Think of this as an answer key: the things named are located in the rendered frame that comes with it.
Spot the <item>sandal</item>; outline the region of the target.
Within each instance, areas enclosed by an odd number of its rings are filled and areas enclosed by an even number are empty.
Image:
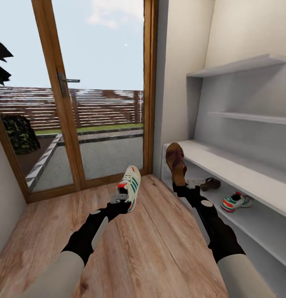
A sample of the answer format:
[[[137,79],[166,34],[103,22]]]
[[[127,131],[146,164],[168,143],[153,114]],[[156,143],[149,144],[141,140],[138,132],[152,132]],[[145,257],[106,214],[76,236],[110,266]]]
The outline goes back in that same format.
[[[183,161],[183,150],[180,145],[172,143],[166,150],[166,163],[168,164],[172,173],[172,182],[176,186],[185,186],[185,173],[187,166]]]
[[[218,180],[218,179],[209,179],[207,178],[206,179],[206,182],[205,184],[201,184],[200,185],[200,190],[205,192],[205,191],[208,191],[209,188],[212,188],[212,189],[219,189],[221,186],[221,182]]]

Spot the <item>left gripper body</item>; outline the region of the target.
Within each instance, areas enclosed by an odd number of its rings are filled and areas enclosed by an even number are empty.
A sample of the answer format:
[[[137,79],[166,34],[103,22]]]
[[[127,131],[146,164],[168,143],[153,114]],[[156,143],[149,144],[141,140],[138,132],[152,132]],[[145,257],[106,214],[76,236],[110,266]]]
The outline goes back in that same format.
[[[114,213],[115,213],[115,217],[117,217],[119,214],[127,214],[127,202],[119,202],[117,204],[111,204],[110,202],[107,204],[107,207],[112,208]]]

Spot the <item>gym shoe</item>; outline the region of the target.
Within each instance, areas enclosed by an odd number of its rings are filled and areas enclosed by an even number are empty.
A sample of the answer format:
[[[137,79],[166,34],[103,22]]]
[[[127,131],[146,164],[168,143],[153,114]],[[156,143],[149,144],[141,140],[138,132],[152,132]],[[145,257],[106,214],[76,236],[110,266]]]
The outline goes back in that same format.
[[[127,213],[135,209],[137,194],[141,183],[141,174],[136,166],[129,166],[120,184],[117,186],[118,194],[127,194],[129,199],[118,200],[118,202],[131,202]]]
[[[230,196],[227,196],[221,207],[229,212],[235,211],[238,207],[250,207],[254,202],[254,198],[242,195],[239,192],[235,192]]]

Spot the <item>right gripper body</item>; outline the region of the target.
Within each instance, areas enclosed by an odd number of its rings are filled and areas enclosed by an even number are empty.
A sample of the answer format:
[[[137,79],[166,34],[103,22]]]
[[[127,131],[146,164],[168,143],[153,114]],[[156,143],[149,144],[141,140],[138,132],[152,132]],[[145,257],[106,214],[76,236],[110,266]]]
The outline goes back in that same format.
[[[195,189],[189,189],[186,185],[176,187],[178,187],[178,197],[185,197],[187,201],[189,201],[191,195],[200,194],[200,185],[195,186]]]

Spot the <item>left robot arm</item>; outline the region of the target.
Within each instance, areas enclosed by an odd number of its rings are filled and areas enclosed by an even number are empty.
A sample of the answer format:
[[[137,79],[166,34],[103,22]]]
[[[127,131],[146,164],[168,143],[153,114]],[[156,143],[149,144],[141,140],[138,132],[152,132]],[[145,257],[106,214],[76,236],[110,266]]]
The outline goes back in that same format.
[[[131,202],[127,194],[112,194],[106,208],[89,214],[85,224],[71,236],[58,257],[19,298],[72,298],[74,290],[96,249],[108,223],[119,214],[127,214]]]

